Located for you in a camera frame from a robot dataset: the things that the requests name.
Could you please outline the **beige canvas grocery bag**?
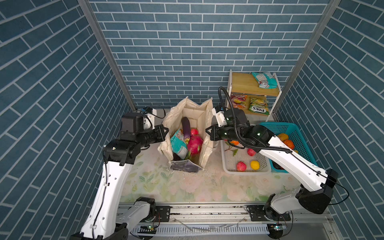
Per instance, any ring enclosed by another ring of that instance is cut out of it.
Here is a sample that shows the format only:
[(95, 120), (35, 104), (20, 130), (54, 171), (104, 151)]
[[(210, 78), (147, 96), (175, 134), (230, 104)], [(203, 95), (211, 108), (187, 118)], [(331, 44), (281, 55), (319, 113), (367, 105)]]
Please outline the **beige canvas grocery bag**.
[(214, 143), (206, 133), (213, 118), (213, 100), (197, 104), (188, 97), (166, 114), (163, 125), (169, 129), (158, 151), (165, 155), (171, 169), (197, 173), (205, 168)]

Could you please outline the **pink dragon fruit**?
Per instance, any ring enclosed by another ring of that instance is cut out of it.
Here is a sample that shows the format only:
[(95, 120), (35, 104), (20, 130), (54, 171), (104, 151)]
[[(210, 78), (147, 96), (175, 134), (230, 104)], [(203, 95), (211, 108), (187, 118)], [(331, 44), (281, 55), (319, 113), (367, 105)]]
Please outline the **pink dragon fruit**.
[(191, 136), (187, 144), (188, 153), (186, 159), (192, 160), (197, 157), (201, 152), (203, 142), (203, 139), (199, 135)]

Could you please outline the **purple eggplant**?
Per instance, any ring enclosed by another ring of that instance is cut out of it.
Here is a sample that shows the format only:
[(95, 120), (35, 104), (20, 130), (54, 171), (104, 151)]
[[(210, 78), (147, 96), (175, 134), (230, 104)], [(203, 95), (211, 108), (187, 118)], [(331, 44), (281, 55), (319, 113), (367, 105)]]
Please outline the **purple eggplant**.
[(183, 135), (184, 135), (184, 141), (186, 143), (189, 142), (191, 137), (191, 124), (187, 117), (183, 117), (181, 120), (182, 127), (183, 127)]

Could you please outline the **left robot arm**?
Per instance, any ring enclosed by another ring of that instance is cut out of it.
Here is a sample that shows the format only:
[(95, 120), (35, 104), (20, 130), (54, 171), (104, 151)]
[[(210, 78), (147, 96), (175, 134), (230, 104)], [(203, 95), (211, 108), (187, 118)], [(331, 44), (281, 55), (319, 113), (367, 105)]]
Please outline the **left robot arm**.
[(157, 110), (146, 107), (129, 111), (121, 118), (116, 139), (103, 147), (99, 189), (87, 219), (72, 240), (126, 240), (138, 223), (156, 217), (156, 202), (140, 197), (117, 222), (117, 210), (126, 179), (136, 157), (151, 144), (165, 141), (169, 129), (155, 125)]

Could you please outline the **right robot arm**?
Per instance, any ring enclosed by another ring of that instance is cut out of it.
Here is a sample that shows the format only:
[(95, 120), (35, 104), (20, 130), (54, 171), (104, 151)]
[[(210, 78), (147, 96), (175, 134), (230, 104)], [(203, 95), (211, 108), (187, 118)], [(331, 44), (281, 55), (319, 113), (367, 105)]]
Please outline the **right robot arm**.
[(212, 113), (217, 123), (206, 128), (212, 141), (238, 141), (243, 147), (273, 160), (300, 182), (300, 186), (291, 192), (270, 195), (263, 207), (267, 219), (276, 221), (282, 214), (293, 210), (305, 209), (319, 215), (326, 210), (337, 183), (336, 171), (324, 170), (307, 161), (266, 126), (250, 125), (242, 110), (224, 110), (217, 106)]

